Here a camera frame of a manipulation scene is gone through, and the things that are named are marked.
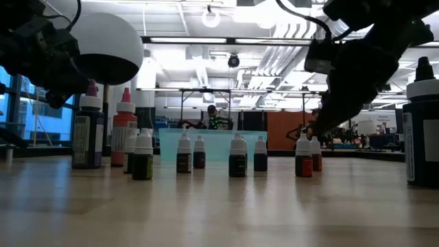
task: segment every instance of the paint bottle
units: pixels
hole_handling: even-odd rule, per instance
[[[419,58],[416,79],[407,85],[403,105],[407,182],[439,187],[439,80],[427,57]]]
[[[204,149],[204,140],[201,136],[195,140],[193,148],[193,168],[204,169],[206,167],[206,150]]]
[[[268,169],[267,144],[262,136],[258,137],[254,146],[254,171],[266,172]]]
[[[317,137],[313,137],[310,145],[311,155],[313,157],[313,171],[319,172],[322,170],[322,150]]]
[[[186,132],[178,141],[177,150],[177,173],[188,174],[192,172],[192,151],[191,140],[187,137]]]
[[[122,101],[116,105],[117,115],[113,117],[111,135],[111,167],[123,167],[125,140],[131,132],[137,131],[136,106],[131,103],[130,89],[127,87]]]
[[[134,164],[132,166],[133,180],[152,179],[154,148],[152,138],[147,128],[142,128],[136,138],[136,150],[134,151]]]
[[[134,165],[134,151],[136,150],[137,134],[131,132],[125,141],[125,156],[123,158],[123,172],[132,174],[132,166]]]
[[[311,157],[311,144],[307,134],[300,134],[296,143],[296,176],[312,177],[313,176],[313,159]]]
[[[232,178],[247,176],[246,142],[241,134],[235,133],[235,138],[230,143],[230,156],[228,157],[228,175]]]
[[[81,110],[76,112],[73,131],[73,169],[95,169],[102,163],[102,138],[105,116],[99,110],[102,100],[97,96],[95,81],[91,80],[85,96],[80,98]]]

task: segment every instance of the black liquid bottle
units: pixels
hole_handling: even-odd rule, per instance
[[[255,172],[266,172],[268,170],[267,144],[262,136],[258,137],[254,146],[253,165]]]
[[[136,132],[131,132],[125,141],[125,156],[123,158],[123,172],[132,174],[132,166],[134,165],[134,151],[136,150]]]
[[[322,149],[320,148],[320,142],[317,137],[313,137],[311,143],[311,156],[313,158],[313,171],[322,171]]]
[[[152,179],[154,149],[152,138],[147,128],[142,128],[136,139],[136,150],[134,151],[134,164],[132,166],[133,180]]]
[[[407,85],[403,106],[407,182],[439,187],[439,80],[427,57],[419,58],[416,79]]]
[[[230,144],[230,156],[228,157],[228,175],[232,178],[247,176],[246,142],[241,134],[236,133]]]
[[[188,174],[192,172],[192,151],[191,140],[187,137],[186,132],[178,141],[177,150],[177,173]]]
[[[102,100],[97,96],[94,81],[90,81],[87,94],[80,98],[81,110],[76,112],[73,130],[73,169],[96,169],[102,163],[102,139],[105,116],[99,110]]]
[[[206,150],[204,149],[204,140],[201,136],[195,140],[193,148],[193,168],[204,169],[206,167]]]
[[[300,134],[300,138],[297,140],[296,145],[296,176],[312,177],[313,159],[311,157],[311,147],[307,134]]]

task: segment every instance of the white spherical robot part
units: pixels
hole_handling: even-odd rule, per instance
[[[81,55],[78,69],[102,84],[119,85],[131,80],[143,62],[143,44],[137,31],[114,14],[81,16],[71,34]]]

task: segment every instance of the black cable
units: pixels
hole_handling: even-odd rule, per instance
[[[343,34],[340,34],[339,36],[334,37],[334,38],[332,39],[332,41],[339,41],[339,40],[342,40],[343,38],[346,38],[347,36],[349,36],[349,34],[351,34],[351,33],[352,33],[352,29],[351,29],[351,28],[348,28],[346,31],[343,32]]]
[[[290,10],[285,5],[283,5],[281,0],[276,0],[276,3],[277,3],[277,5],[279,5],[279,7],[281,7],[282,10],[284,10],[284,11],[286,11],[286,12],[288,12],[288,13],[294,15],[294,16],[298,16],[300,18],[303,18],[303,19],[305,19],[307,21],[311,21],[312,23],[315,23],[315,24],[319,25],[320,27],[323,28],[323,30],[326,33],[325,34],[325,39],[329,39],[329,40],[331,39],[331,30],[329,29],[329,26],[324,21],[321,21],[321,20],[319,20],[317,18],[314,18],[314,17],[311,17],[311,16],[306,16],[304,14],[297,13],[297,12],[295,12],[293,10]]]
[[[56,18],[60,18],[61,17],[61,18],[66,19],[69,22],[69,25],[71,24],[70,19],[67,18],[66,16],[61,15],[61,14],[57,14],[57,15],[53,15],[53,16],[45,16],[45,15],[43,15],[42,17],[46,18],[46,19],[56,19]]]
[[[67,31],[70,31],[71,28],[76,24],[76,22],[80,18],[81,8],[82,8],[81,0],[77,0],[77,3],[78,3],[78,9],[76,10],[75,18],[73,18],[73,21],[71,22],[71,24],[66,28]]]

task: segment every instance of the light blue container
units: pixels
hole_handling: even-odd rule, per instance
[[[247,142],[248,160],[253,161],[254,145],[258,136],[267,139],[266,131],[236,131],[236,130],[187,130],[187,136],[191,140],[191,148],[195,145],[195,140],[200,135],[204,139],[206,149],[206,161],[228,162],[230,152],[230,141],[235,133],[241,133]],[[183,133],[183,129],[161,128],[160,137],[160,154],[162,162],[176,162],[178,140]]]

